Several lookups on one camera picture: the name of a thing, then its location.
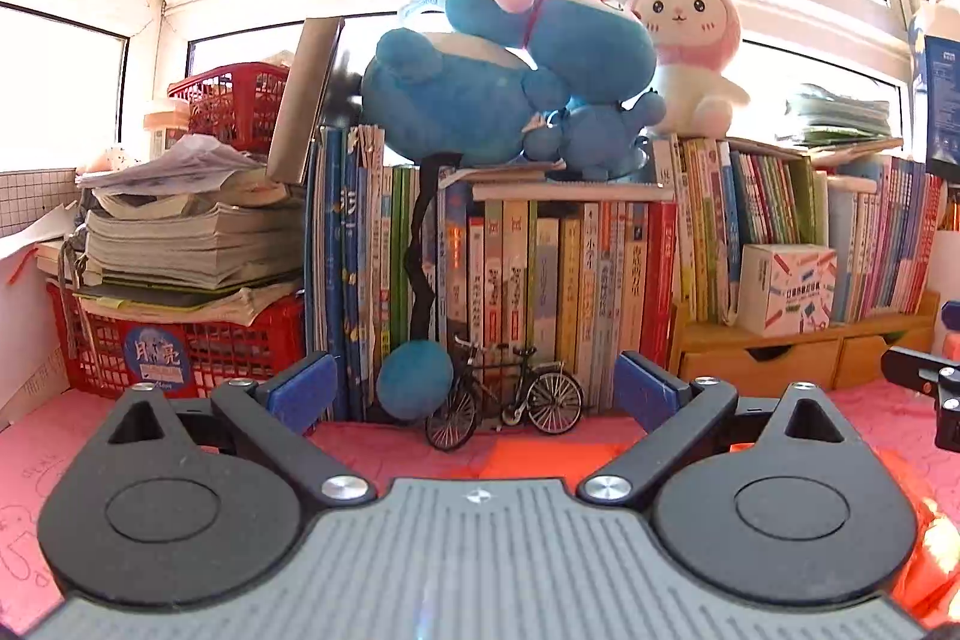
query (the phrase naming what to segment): toy bicycle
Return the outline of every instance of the toy bicycle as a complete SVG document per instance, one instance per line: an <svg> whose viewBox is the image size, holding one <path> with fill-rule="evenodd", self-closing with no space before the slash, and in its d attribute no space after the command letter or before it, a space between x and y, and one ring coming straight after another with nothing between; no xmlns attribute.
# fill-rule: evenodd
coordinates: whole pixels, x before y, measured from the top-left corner
<svg viewBox="0 0 960 640"><path fill-rule="evenodd" d="M467 350L467 360L457 372L445 403L426 419L426 439L433 447L453 451L467 442L480 422L485 396L500 405L493 391L477 377L477 372L487 369L520 370L514 398L500 406L500 420L505 426L517 426L527 418L544 434L565 434L577 425L584 410L584 389L563 369L563 362L531 366L536 348L529 347L512 349L518 362L477 363L482 354L510 346L501 343L485 348L457 336L453 339Z"/></svg>

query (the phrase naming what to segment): bicycle rear wheel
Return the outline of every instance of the bicycle rear wheel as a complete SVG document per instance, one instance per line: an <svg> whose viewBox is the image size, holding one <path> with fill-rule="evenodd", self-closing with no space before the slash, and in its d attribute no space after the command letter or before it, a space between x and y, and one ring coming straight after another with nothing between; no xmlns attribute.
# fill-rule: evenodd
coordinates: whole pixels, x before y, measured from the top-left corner
<svg viewBox="0 0 960 640"><path fill-rule="evenodd" d="M584 411L584 389L563 370L546 370L536 375L527 391L527 415L544 434L565 434L580 421Z"/></svg>
<svg viewBox="0 0 960 640"><path fill-rule="evenodd" d="M455 451L473 437L479 423L480 399L476 391L458 383L443 405L426 419L426 441L438 451Z"/></svg>

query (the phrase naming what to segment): ribbed gray surface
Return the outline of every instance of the ribbed gray surface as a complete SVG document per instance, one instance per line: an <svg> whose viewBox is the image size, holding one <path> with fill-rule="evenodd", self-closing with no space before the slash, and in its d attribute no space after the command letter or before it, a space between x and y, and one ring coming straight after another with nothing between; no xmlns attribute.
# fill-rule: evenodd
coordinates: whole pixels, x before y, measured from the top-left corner
<svg viewBox="0 0 960 640"><path fill-rule="evenodd" d="M31 638L915 640L922 634L884 600L822 615L725 602L667 563L637 516L584 506L558 480L398 480L366 509L325 515L280 574L232 602L163 617L73 602Z"/></svg>

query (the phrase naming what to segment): blue gripper pad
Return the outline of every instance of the blue gripper pad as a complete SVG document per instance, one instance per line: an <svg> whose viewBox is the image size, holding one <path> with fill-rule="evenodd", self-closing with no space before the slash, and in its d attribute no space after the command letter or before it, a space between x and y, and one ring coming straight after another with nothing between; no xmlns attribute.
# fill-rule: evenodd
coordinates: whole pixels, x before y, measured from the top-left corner
<svg viewBox="0 0 960 640"><path fill-rule="evenodd" d="M256 400L280 423L304 434L337 395L337 363L323 351L284 370L256 389Z"/></svg>
<svg viewBox="0 0 960 640"><path fill-rule="evenodd" d="M650 434L690 401L690 386L635 351L613 365L613 399Z"/></svg>
<svg viewBox="0 0 960 640"><path fill-rule="evenodd" d="M960 302L947 302L940 308L940 322L952 332L960 332Z"/></svg>

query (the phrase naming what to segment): red plastic basket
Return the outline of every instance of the red plastic basket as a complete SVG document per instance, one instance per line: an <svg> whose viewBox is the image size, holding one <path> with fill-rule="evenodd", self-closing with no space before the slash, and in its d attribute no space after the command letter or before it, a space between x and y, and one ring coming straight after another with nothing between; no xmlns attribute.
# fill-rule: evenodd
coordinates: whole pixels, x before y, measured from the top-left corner
<svg viewBox="0 0 960 640"><path fill-rule="evenodd" d="M235 63L176 82L167 95L190 102L190 133L267 155L289 71L266 63Z"/></svg>
<svg viewBox="0 0 960 640"><path fill-rule="evenodd" d="M207 396L230 378L269 380L304 357L304 301L285 296L251 326L235 323L152 324L87 314L88 332L70 295L70 329L77 357L69 357L64 308L47 284L71 386L117 399L134 383L153 381L168 396Z"/></svg>

